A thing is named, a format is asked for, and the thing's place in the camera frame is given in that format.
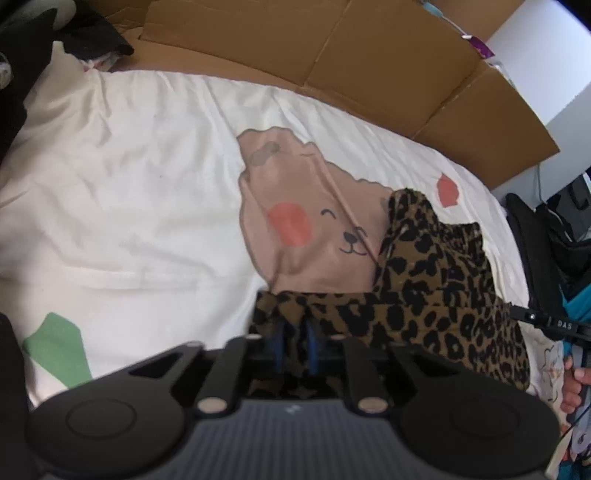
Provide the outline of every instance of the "circular pad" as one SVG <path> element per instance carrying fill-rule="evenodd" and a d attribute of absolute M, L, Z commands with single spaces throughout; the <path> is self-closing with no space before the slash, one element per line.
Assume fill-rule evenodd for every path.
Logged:
<path fill-rule="evenodd" d="M 180 441 L 185 415 L 167 388 L 131 375 L 101 383 L 60 394 L 33 411 L 28 442 L 52 473 L 86 479 L 134 475 Z"/>
<path fill-rule="evenodd" d="M 407 446 L 436 468 L 469 478 L 512 478 L 545 468 L 558 421 L 517 389 L 420 391 L 402 410 Z"/>
<path fill-rule="evenodd" d="M 67 416 L 70 430 L 88 439 L 108 439 L 124 434 L 134 426 L 134 408 L 122 401 L 90 400 L 75 406 Z"/>

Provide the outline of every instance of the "bear ear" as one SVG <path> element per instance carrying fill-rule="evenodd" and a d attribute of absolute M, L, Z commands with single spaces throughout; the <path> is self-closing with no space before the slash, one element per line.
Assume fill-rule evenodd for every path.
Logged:
<path fill-rule="evenodd" d="M 244 163 L 251 167 L 259 167 L 264 165 L 269 157 L 275 155 L 279 150 L 281 150 L 279 143 L 273 141 L 267 142 L 245 158 Z"/>
<path fill-rule="evenodd" d="M 247 166 L 264 165 L 267 159 L 279 152 L 281 146 L 272 140 L 273 130 L 274 128 L 265 131 L 249 129 L 238 136 L 240 153 Z"/>

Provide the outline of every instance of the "leopard print fabric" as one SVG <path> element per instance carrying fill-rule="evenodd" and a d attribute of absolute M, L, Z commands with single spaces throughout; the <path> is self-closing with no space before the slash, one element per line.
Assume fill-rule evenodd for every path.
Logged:
<path fill-rule="evenodd" d="M 373 348 L 421 345 L 475 372 L 526 390 L 530 366 L 517 321 L 495 294 L 477 223 L 441 223 L 425 195 L 394 192 L 371 292 L 258 294 L 251 332 L 270 335 L 285 320 L 286 366 L 306 371 L 303 319 L 326 335 L 354 336 Z"/>

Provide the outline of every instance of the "white wall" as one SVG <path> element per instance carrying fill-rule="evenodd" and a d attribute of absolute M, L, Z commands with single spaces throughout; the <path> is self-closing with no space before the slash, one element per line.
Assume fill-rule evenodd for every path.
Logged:
<path fill-rule="evenodd" d="M 591 82 L 591 34 L 556 0 L 527 0 L 487 42 L 544 124 Z"/>
<path fill-rule="evenodd" d="M 488 45 L 561 149 L 541 165 L 546 200 L 591 166 L 591 33 L 557 1 L 526 0 Z M 538 205 L 537 168 L 493 191 L 508 192 Z"/>
<path fill-rule="evenodd" d="M 560 153 L 540 165 L 541 195 L 547 200 L 591 167 L 591 84 L 555 116 L 546 128 L 560 146 Z M 493 190 L 501 200 L 507 193 L 518 194 L 530 207 L 540 199 L 538 168 L 532 167 Z"/>

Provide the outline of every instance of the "purple tag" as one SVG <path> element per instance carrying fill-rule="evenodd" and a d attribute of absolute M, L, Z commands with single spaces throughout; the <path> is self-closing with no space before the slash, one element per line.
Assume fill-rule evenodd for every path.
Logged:
<path fill-rule="evenodd" d="M 488 48 L 480 38 L 475 37 L 474 35 L 463 35 L 462 37 L 470 42 L 470 45 L 476 49 L 483 59 L 487 60 L 495 56 L 493 51 Z"/>

